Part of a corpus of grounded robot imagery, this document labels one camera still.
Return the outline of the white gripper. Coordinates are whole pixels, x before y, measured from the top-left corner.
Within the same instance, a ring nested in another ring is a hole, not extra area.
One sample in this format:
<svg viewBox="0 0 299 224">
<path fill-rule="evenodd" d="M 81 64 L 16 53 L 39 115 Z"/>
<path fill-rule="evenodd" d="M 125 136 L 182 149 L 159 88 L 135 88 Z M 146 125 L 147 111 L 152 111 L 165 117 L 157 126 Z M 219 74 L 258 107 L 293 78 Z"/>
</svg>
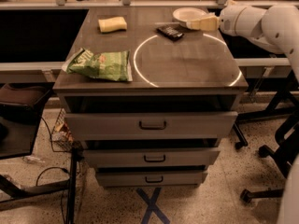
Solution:
<svg viewBox="0 0 299 224">
<path fill-rule="evenodd" d="M 251 36 L 255 25 L 254 9 L 249 6 L 228 6 L 221 11 L 220 29 L 231 36 Z M 216 31 L 219 28 L 219 18 L 215 13 L 207 13 L 199 20 L 187 21 L 191 30 Z"/>
</svg>

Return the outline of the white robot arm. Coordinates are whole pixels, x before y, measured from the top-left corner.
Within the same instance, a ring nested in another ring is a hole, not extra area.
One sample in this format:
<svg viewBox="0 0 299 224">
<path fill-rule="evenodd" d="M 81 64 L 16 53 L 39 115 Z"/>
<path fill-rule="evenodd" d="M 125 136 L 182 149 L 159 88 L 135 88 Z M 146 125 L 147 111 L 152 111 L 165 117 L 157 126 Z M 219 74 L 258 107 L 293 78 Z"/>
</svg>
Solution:
<svg viewBox="0 0 299 224">
<path fill-rule="evenodd" d="M 278 4 L 268 9 L 230 5 L 219 16 L 203 15 L 188 19 L 192 30 L 220 29 L 231 36 L 242 36 L 252 44 L 274 53 L 282 53 L 289 60 L 294 77 L 299 79 L 299 10 L 292 5 Z M 240 198 L 248 203 L 253 199 L 279 197 L 281 205 L 277 224 L 299 224 L 299 128 L 298 114 L 291 114 L 277 129 L 279 148 L 259 148 L 263 158 L 270 156 L 287 178 L 284 189 L 251 192 L 243 190 Z"/>
</svg>

